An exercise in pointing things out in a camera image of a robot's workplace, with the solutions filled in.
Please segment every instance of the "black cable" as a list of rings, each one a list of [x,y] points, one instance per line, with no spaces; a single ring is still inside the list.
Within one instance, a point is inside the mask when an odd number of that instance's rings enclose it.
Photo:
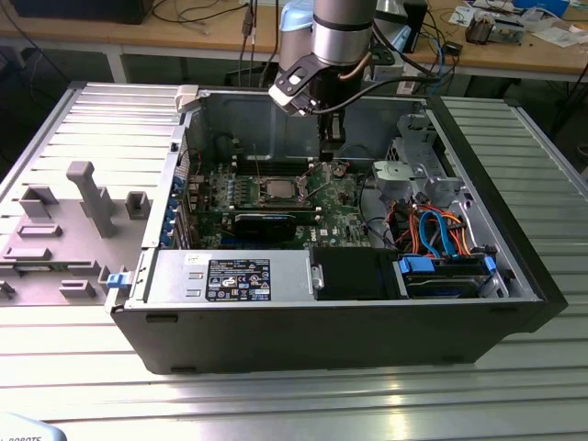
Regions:
[[[568,121],[568,118],[571,117],[571,115],[573,114],[575,107],[584,100],[585,92],[588,91],[588,85],[584,85],[584,91],[581,91],[580,93],[576,94],[576,96],[574,96],[574,92],[578,89],[578,86],[582,82],[582,79],[586,75],[587,71],[588,62],[586,63],[582,70],[582,73],[578,77],[578,81],[576,81],[576,83],[573,85],[573,88],[571,89],[569,96],[563,103],[560,112],[558,112],[556,117],[553,119],[551,129],[549,130],[549,136],[551,137],[551,139],[555,138],[555,136],[560,132],[563,126],[565,126],[566,122]]]
[[[12,26],[15,27],[15,29],[20,33],[20,35],[22,35],[37,51],[39,51],[41,53],[41,55],[43,56],[43,58],[45,60],[47,60],[47,62],[53,67],[53,69],[55,69],[55,71],[57,71],[57,73],[63,78],[63,80],[67,83],[70,84],[72,82],[72,80],[70,80],[70,78],[63,73],[63,71],[57,67],[57,64],[55,64],[51,58],[49,58],[47,56],[47,54],[43,51],[43,49],[41,49],[37,43],[35,43],[29,36],[28,34],[22,30],[22,28],[20,28],[20,26],[17,24],[17,22],[15,20],[12,19],[12,17],[8,14],[8,11],[6,10],[6,6],[4,4],[4,2],[0,1],[0,7],[2,7],[2,10],[4,11],[4,15],[6,16],[6,18],[8,18],[8,21],[10,23],[12,23]]]
[[[167,23],[180,23],[180,24],[182,24],[182,23],[195,23],[197,21],[208,20],[209,18],[218,17],[218,16],[221,16],[223,14],[227,14],[227,13],[232,12],[232,11],[238,11],[240,9],[243,9],[243,8],[249,6],[248,3],[245,3],[243,5],[240,5],[240,6],[237,6],[237,7],[232,7],[231,9],[225,9],[224,11],[220,11],[220,12],[217,12],[215,14],[211,14],[211,15],[206,16],[206,17],[193,18],[193,19],[190,19],[190,20],[171,20],[169,18],[165,18],[165,17],[162,17],[159,14],[157,14],[157,8],[159,6],[161,6],[165,2],[167,2],[167,0],[160,0],[159,3],[157,3],[155,6],[153,6],[153,8],[152,8],[152,14],[153,14],[153,16],[156,17],[156,18],[159,18],[160,20],[165,21]]]
[[[272,54],[269,56],[269,59],[267,60],[266,67],[264,67],[264,71],[261,73],[261,78],[259,79],[259,88],[263,87],[264,81],[266,80],[267,71],[269,70],[269,65],[272,63],[274,57],[276,57],[277,54],[277,46],[279,44],[279,0],[276,0],[275,9],[276,15],[274,23],[274,50],[272,51]]]
[[[243,35],[243,43],[241,43],[241,50],[239,51],[239,61],[237,63],[237,85],[241,87],[241,66],[243,65],[243,56],[245,54],[245,45],[247,44],[247,36]]]
[[[424,77],[424,76],[397,76],[396,78],[391,78],[390,80],[380,81],[380,82],[375,83],[369,87],[366,87],[365,89],[361,89],[355,95],[351,96],[349,99],[347,99],[346,101],[344,101],[343,103],[341,103],[337,106],[333,106],[333,107],[329,107],[329,108],[321,108],[321,109],[316,109],[316,110],[310,109],[310,110],[308,110],[308,112],[311,115],[324,115],[325,113],[336,112],[337,110],[340,110],[344,107],[349,106],[350,104],[355,103],[359,98],[368,94],[372,90],[376,90],[377,88],[382,87],[383,85],[392,85],[394,83],[401,83],[403,81],[414,81],[416,83],[436,83],[437,81],[439,81],[439,78],[437,78],[437,77]]]
[[[456,66],[459,64],[459,56],[454,57],[453,55],[450,55],[450,57],[453,60],[453,64],[447,72],[445,72],[443,75],[441,75],[441,78],[440,78],[441,82],[439,83],[437,90],[439,90],[440,87],[443,87],[445,85],[447,85],[446,91],[449,90],[449,87],[451,87],[451,84],[453,83],[453,80],[456,76]]]
[[[249,59],[249,80],[247,82],[247,85],[249,85],[249,87],[251,87],[251,76],[252,76],[253,69],[254,69],[255,37],[256,37],[255,34],[257,33],[257,0],[252,0],[251,4],[253,5],[252,12],[253,12],[253,17],[254,17],[254,35],[251,40],[251,57]]]
[[[379,42],[382,43],[384,46],[386,46],[389,51],[398,53],[398,55],[402,58],[402,60],[404,62],[410,64],[417,71],[422,72],[423,74],[425,74],[427,76],[430,76],[431,75],[429,73],[429,71],[427,71],[418,62],[414,62],[413,60],[411,60],[410,58],[408,58],[406,55],[404,55],[401,51],[399,51],[398,49],[396,49],[394,47],[394,45],[392,43],[390,43],[388,41],[388,39],[386,39],[386,37],[384,36],[384,34],[382,33],[382,31],[378,28],[378,25],[376,24],[376,22],[374,22],[373,29],[374,29],[374,33],[378,37]]]
[[[443,47],[443,45],[447,42],[445,35],[441,31],[441,29],[439,29],[439,26],[437,25],[435,17],[433,16],[433,14],[431,14],[431,11],[428,8],[426,10],[426,14],[431,18],[431,21],[433,22],[433,26],[428,25],[426,23],[423,23],[423,25],[428,26],[429,28],[433,28],[435,30],[435,33],[437,35],[437,41],[439,41],[439,44],[441,45],[441,47]]]
[[[13,66],[13,62],[6,57],[2,51],[0,51],[0,56],[4,59],[7,67],[9,69],[11,69],[11,71],[8,74],[17,74],[17,78],[18,78],[18,82],[20,83],[20,85],[22,86],[23,89],[27,89],[29,91],[28,95],[31,99],[31,101],[39,106],[40,108],[42,108],[43,110],[47,111],[47,110],[51,110],[52,107],[47,107],[44,106],[42,103],[38,102],[37,99],[35,99],[35,97],[30,93],[30,91],[32,90],[32,92],[36,92],[38,94],[41,94],[43,96],[45,96],[46,98],[48,98],[49,100],[51,100],[52,104],[55,105],[58,101],[58,98],[56,98],[55,96],[52,96],[51,94],[47,93],[46,91],[44,91],[43,89],[39,89],[38,87],[35,87],[34,84],[29,80],[29,79],[25,79],[21,76],[21,74],[25,71],[26,67],[24,68],[17,68]]]

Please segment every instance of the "blue latch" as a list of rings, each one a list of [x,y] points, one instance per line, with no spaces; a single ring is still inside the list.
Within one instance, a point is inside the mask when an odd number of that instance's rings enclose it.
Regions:
[[[401,273],[434,273],[435,265],[430,257],[411,255],[400,261]]]
[[[167,209],[165,211],[165,220],[166,221],[173,221],[175,219],[176,213],[172,209]]]
[[[182,190],[185,186],[185,179],[182,179],[180,176],[174,176],[174,178],[172,179],[172,189],[174,193],[178,193],[179,190]]]
[[[165,234],[167,232],[171,232],[174,229],[174,225],[170,223],[169,220],[164,222],[164,226],[162,227],[162,233]]]
[[[108,275],[107,287],[108,289],[128,288],[132,285],[132,277],[132,272],[112,273]]]
[[[494,274],[496,272],[496,263],[489,255],[484,257],[484,263],[486,264],[488,271],[490,271],[490,274]]]

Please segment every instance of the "warning label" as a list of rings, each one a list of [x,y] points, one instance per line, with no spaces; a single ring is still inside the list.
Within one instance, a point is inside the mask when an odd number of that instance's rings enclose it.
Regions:
[[[269,259],[210,260],[206,300],[271,300]]]

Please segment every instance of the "metal frame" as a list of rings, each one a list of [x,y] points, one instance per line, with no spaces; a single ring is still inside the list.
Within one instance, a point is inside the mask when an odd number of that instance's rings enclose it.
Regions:
[[[58,103],[55,105],[45,122],[40,126],[32,140],[28,143],[25,151],[20,154],[18,160],[12,166],[10,171],[6,174],[4,180],[0,184],[0,201],[4,200],[8,191],[17,181],[20,174],[28,165],[31,165],[33,159],[40,153],[41,148],[45,146],[51,135],[59,128],[59,123],[67,116],[70,109],[75,103],[77,97],[82,94],[81,88],[70,87]]]
[[[567,305],[563,295],[449,113],[443,99],[434,96],[430,98],[429,103],[432,109],[428,111],[429,117],[437,133],[444,139],[445,146],[454,154],[469,191],[477,196],[476,200],[482,202],[481,209],[488,211],[487,214],[498,227],[503,241],[512,245],[507,249],[513,253],[515,261],[520,265],[531,288],[539,297],[549,301],[549,307],[554,308],[555,314],[563,311]],[[503,251],[506,249],[505,246],[507,246],[506,243],[503,243]]]
[[[586,170],[584,170],[584,172],[582,172],[582,175],[580,175],[576,171],[576,169],[568,162],[568,160],[560,152],[560,150],[555,145],[553,145],[553,142],[551,142],[548,136],[545,133],[543,133],[543,131],[541,131],[541,129],[535,123],[535,121],[533,121],[531,117],[529,117],[529,115],[523,110],[522,107],[516,107],[514,111],[516,112],[517,116],[521,119],[523,124],[525,124],[525,126],[529,128],[529,131],[532,131],[535,135],[537,135],[541,147],[543,147],[547,151],[549,157],[553,160],[553,162],[555,162],[562,170],[565,171],[568,178],[572,181],[576,188],[578,188],[578,191],[580,191],[580,193],[582,193],[582,195],[585,198],[588,198],[588,183],[584,179],[582,179],[582,176],[586,173],[588,167],[586,168]]]
[[[185,49],[166,46],[144,46],[118,43],[84,43],[79,41],[63,40],[35,40],[35,43],[42,49],[103,53],[107,57],[108,65],[110,66],[112,78],[115,83],[129,82],[129,76],[126,71],[122,55],[211,58],[216,60],[237,60],[239,58],[239,51],[224,51],[216,49]],[[11,47],[14,49],[15,53],[20,53],[23,49],[31,47],[28,41],[19,37],[0,37],[0,46]],[[270,53],[256,52],[254,54],[254,61],[266,62],[269,57]],[[276,54],[274,57],[274,62],[279,62],[278,54]],[[424,63],[423,66],[431,68],[434,65],[430,63]],[[578,81],[579,77],[579,75],[576,73],[536,72],[525,70],[496,69],[492,67],[470,67],[461,65],[456,67],[456,74],[564,82],[575,82]],[[585,77],[582,81],[587,82],[588,77]]]

